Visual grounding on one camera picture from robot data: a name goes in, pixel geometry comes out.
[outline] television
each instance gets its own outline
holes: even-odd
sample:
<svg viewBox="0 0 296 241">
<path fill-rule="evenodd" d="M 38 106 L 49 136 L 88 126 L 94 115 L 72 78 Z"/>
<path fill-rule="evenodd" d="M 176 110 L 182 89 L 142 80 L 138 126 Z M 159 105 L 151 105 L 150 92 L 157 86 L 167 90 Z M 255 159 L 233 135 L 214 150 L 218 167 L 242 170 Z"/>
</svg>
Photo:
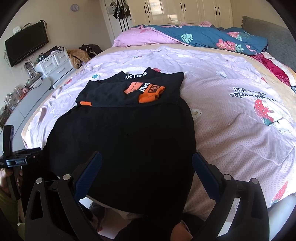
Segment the television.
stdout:
<svg viewBox="0 0 296 241">
<path fill-rule="evenodd" d="M 20 63 L 27 56 L 48 43 L 44 22 L 40 21 L 13 35 L 5 41 L 10 65 Z"/>
</svg>

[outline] orange label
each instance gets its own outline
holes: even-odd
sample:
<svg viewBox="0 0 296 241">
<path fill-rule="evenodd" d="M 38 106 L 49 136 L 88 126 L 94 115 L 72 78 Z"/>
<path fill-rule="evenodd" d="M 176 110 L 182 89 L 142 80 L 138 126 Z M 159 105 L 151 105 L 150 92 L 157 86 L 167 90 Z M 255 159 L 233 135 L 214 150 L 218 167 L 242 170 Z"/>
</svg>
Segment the orange label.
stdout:
<svg viewBox="0 0 296 241">
<path fill-rule="evenodd" d="M 143 94 L 139 95 L 139 103 L 148 103 L 158 100 L 159 95 L 165 90 L 164 86 L 150 84 L 147 89 L 145 89 Z"/>
<path fill-rule="evenodd" d="M 131 85 L 124 91 L 124 93 L 129 94 L 135 90 L 138 90 L 143 83 L 141 82 L 132 82 Z"/>
<path fill-rule="evenodd" d="M 88 101 L 80 101 L 80 104 L 91 106 L 91 102 L 88 102 Z"/>
</svg>

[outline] blue floral blanket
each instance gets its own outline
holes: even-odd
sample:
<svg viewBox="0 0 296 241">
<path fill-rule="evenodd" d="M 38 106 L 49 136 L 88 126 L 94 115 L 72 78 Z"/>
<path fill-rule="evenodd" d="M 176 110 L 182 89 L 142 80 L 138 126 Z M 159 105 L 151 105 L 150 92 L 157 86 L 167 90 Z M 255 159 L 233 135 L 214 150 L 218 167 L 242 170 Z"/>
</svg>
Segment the blue floral blanket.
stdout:
<svg viewBox="0 0 296 241">
<path fill-rule="evenodd" d="M 213 26 L 147 25 L 184 44 L 194 47 L 224 49 L 246 55 L 256 55 L 267 46 L 267 39 L 251 35 L 242 28 L 220 30 Z"/>
</svg>

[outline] hanging bag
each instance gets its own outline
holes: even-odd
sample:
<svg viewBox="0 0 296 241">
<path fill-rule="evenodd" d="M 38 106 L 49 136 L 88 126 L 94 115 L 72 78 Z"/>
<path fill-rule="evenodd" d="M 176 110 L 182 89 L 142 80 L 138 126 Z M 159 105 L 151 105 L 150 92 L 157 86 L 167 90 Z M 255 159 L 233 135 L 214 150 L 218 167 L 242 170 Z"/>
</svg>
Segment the hanging bag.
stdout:
<svg viewBox="0 0 296 241">
<path fill-rule="evenodd" d="M 117 0 L 117 3 L 116 3 L 115 13 L 114 13 L 113 16 L 116 19 L 123 19 L 124 18 L 124 13 L 123 13 L 123 10 L 122 10 L 121 6 L 119 5 L 118 0 Z"/>
<path fill-rule="evenodd" d="M 122 6 L 126 9 L 126 11 L 125 11 L 126 17 L 130 16 L 131 12 L 130 12 L 129 6 L 126 4 L 125 0 L 123 0 L 123 5 Z"/>
</svg>

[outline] metal screw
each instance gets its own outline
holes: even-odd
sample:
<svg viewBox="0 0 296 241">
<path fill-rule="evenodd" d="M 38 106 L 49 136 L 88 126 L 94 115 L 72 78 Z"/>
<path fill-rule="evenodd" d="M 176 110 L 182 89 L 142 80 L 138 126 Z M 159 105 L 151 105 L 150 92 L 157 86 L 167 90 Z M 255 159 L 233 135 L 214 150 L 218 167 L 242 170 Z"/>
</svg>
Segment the metal screw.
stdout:
<svg viewBox="0 0 296 241">
<path fill-rule="evenodd" d="M 42 183 L 42 178 L 38 178 L 38 179 L 36 180 L 36 183 L 37 183 L 37 184 Z"/>
<path fill-rule="evenodd" d="M 232 178 L 232 177 L 231 177 L 230 175 L 228 175 L 228 174 L 225 174 L 225 175 L 224 175 L 224 179 L 227 180 L 227 181 L 230 181 L 231 178 Z"/>
<path fill-rule="evenodd" d="M 256 178 L 252 178 L 252 183 L 258 184 L 258 180 Z"/>
<path fill-rule="evenodd" d="M 71 175 L 70 174 L 65 174 L 64 176 L 63 176 L 63 179 L 64 180 L 69 180 L 71 178 Z"/>
</svg>

